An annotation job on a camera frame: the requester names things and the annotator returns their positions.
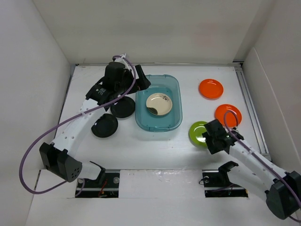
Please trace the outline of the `green plate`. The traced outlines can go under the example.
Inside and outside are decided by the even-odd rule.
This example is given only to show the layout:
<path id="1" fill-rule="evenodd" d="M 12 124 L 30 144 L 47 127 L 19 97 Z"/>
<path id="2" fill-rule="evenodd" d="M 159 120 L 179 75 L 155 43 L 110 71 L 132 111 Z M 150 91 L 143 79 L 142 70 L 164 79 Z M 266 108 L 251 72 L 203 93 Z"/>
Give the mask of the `green plate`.
<path id="1" fill-rule="evenodd" d="M 189 129 L 190 140 L 197 147 L 207 148 L 206 139 L 203 137 L 203 133 L 206 132 L 205 124 L 206 121 L 197 121 Z"/>

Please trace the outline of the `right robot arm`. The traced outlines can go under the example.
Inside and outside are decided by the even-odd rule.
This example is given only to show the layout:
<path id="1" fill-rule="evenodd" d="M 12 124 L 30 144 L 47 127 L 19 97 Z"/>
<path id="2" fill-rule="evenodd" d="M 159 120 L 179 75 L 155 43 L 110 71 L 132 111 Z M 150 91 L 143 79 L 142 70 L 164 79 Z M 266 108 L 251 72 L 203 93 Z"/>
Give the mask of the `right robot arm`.
<path id="1" fill-rule="evenodd" d="M 217 179 L 227 186 L 238 185 L 261 198 L 279 219 L 291 218 L 301 208 L 301 176 L 273 164 L 245 141 L 236 129 L 223 127 L 218 120 L 204 125 L 210 154 L 225 152 L 235 161 L 218 168 Z"/>

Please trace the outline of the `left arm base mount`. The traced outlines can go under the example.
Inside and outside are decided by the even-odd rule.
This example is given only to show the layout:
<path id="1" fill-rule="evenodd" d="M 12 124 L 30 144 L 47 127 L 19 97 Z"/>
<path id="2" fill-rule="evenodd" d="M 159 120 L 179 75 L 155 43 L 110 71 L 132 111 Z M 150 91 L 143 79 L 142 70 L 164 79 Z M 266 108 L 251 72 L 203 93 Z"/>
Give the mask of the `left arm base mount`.
<path id="1" fill-rule="evenodd" d="M 84 180 L 85 184 L 82 188 L 82 181 L 78 180 L 75 190 L 76 198 L 118 198 L 120 170 L 106 170 L 102 183 L 99 185 L 90 179 Z"/>

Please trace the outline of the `beige plate with black brushstroke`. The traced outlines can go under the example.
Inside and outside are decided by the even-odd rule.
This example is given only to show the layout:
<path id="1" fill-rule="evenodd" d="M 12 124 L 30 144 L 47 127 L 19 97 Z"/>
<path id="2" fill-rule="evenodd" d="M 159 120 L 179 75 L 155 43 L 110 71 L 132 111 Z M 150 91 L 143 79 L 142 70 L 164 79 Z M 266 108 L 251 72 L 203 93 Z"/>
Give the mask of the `beige plate with black brushstroke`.
<path id="1" fill-rule="evenodd" d="M 146 100 L 146 108 L 156 116 L 167 115 L 173 107 L 173 102 L 167 94 L 154 93 Z"/>

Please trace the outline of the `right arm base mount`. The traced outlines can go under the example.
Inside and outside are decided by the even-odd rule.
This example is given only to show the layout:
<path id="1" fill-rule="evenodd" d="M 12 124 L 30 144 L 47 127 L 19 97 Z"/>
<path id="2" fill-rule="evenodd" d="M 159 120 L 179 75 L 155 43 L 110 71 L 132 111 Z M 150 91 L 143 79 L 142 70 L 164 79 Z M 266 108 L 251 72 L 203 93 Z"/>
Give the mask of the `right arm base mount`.
<path id="1" fill-rule="evenodd" d="M 246 189 L 231 183 L 218 170 L 203 170 L 199 184 L 204 187 L 206 198 L 248 198 Z"/>

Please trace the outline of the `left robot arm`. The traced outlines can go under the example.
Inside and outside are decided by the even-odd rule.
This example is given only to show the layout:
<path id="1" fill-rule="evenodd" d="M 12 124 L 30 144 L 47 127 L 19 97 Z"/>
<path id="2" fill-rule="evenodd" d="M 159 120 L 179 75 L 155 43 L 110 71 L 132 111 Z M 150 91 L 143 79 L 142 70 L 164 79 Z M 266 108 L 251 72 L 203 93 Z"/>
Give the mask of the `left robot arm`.
<path id="1" fill-rule="evenodd" d="M 110 62 L 104 76 L 87 92 L 79 117 L 71 120 L 50 144 L 40 146 L 45 168 L 66 182 L 81 178 L 88 179 L 93 186 L 101 186 L 105 180 L 105 168 L 92 161 L 82 163 L 75 159 L 80 143 L 121 95 L 145 90 L 150 84 L 140 65 L 131 69 L 125 61 Z"/>

